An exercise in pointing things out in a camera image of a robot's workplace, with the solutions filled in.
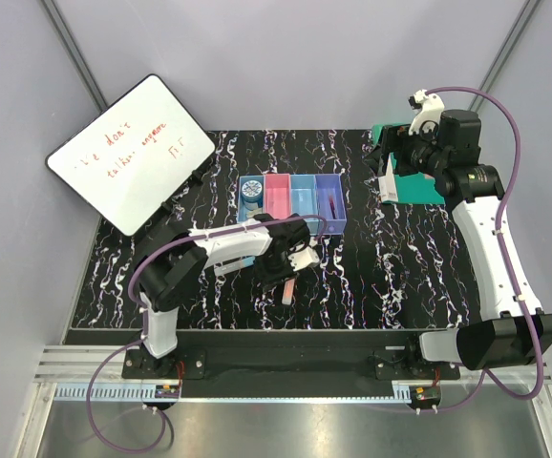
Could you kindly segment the orange pink highlighter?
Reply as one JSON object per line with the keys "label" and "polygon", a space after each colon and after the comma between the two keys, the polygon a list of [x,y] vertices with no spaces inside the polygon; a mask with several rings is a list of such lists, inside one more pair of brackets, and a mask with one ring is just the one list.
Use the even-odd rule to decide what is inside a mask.
{"label": "orange pink highlighter", "polygon": [[295,279],[289,279],[284,283],[283,295],[281,304],[282,305],[291,305],[294,295],[295,288]]}

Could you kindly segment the green book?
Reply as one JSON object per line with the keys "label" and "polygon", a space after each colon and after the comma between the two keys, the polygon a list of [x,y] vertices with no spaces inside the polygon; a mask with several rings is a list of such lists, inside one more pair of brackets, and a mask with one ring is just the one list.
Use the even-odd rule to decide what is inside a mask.
{"label": "green book", "polygon": [[[383,124],[372,126],[372,149],[379,144]],[[387,174],[377,176],[380,200],[387,204],[443,205],[444,198],[435,190],[435,180],[421,173],[402,177],[393,171],[394,157],[391,155]]]}

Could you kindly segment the small white eraser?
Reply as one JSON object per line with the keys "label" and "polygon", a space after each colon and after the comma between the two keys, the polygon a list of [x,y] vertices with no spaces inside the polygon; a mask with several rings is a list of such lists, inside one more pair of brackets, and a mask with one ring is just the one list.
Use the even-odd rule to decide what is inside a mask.
{"label": "small white eraser", "polygon": [[250,211],[247,211],[246,212],[246,217],[248,219],[253,219],[254,217],[262,214],[264,212],[263,208],[262,207],[258,207],[257,209],[254,209],[254,210],[250,210]]}

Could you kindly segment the light blue bin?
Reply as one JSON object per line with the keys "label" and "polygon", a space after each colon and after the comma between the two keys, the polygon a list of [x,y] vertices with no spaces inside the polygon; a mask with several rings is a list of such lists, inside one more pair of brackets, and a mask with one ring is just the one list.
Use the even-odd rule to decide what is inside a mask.
{"label": "light blue bin", "polygon": [[264,206],[265,179],[263,176],[242,176],[238,183],[239,223],[246,221],[254,211]]}

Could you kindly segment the purple bin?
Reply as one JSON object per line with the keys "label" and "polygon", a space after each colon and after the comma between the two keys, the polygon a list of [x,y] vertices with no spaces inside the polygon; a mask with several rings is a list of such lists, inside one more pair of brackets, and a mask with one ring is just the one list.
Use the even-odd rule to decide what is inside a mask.
{"label": "purple bin", "polygon": [[341,178],[337,174],[320,174],[315,180],[318,211],[328,224],[325,234],[341,236],[347,225]]}

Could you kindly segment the red pen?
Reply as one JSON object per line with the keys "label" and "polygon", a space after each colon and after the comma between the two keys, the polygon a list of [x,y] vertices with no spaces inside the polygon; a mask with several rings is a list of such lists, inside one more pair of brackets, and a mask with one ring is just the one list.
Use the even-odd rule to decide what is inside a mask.
{"label": "red pen", "polygon": [[331,219],[337,219],[337,207],[335,204],[334,195],[332,193],[328,193],[328,202],[329,202],[329,210],[330,210],[330,218]]}

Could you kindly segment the sky blue bin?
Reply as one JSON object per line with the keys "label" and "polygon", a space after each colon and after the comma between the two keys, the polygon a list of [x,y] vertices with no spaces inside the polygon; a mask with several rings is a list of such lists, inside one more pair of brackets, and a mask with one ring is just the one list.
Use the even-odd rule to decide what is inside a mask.
{"label": "sky blue bin", "polygon": [[317,215],[315,175],[290,176],[291,213],[298,216]]}

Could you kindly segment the blue ink bottle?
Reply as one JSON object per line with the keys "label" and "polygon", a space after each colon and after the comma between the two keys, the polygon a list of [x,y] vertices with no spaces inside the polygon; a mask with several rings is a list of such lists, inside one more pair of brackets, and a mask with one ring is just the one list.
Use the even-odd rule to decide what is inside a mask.
{"label": "blue ink bottle", "polygon": [[259,179],[245,180],[240,189],[242,204],[246,210],[254,210],[262,206],[264,185]]}

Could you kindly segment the pink bin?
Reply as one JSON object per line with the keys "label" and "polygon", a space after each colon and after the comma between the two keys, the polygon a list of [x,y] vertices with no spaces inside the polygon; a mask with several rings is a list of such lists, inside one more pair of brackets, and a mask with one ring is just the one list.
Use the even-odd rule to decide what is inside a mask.
{"label": "pink bin", "polygon": [[265,175],[264,210],[274,219],[291,215],[289,174]]}

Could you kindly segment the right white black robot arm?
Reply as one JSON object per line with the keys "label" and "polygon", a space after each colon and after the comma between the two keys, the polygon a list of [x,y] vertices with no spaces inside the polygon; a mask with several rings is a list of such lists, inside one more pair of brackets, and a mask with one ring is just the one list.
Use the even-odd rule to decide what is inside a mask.
{"label": "right white black robot arm", "polygon": [[478,115],[447,110],[437,120],[385,125],[366,160],[380,181],[422,174],[431,177],[460,231],[480,296],[478,323],[420,335],[404,354],[407,372],[425,378],[438,363],[470,370],[528,365],[552,344],[552,313],[544,313],[524,276],[507,217],[499,172],[480,162]]}

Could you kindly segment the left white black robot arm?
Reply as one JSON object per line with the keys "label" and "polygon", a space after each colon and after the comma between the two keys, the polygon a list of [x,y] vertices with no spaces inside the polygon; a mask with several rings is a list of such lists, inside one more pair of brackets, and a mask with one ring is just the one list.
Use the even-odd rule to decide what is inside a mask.
{"label": "left white black robot arm", "polygon": [[158,378],[175,370],[179,308],[198,294],[206,269],[252,258],[258,284],[269,290],[317,265],[308,227],[308,221],[315,218],[293,214],[274,219],[260,214],[206,230],[185,229],[174,222],[146,240],[139,248],[127,290],[142,315],[139,340],[147,350],[143,366]]}

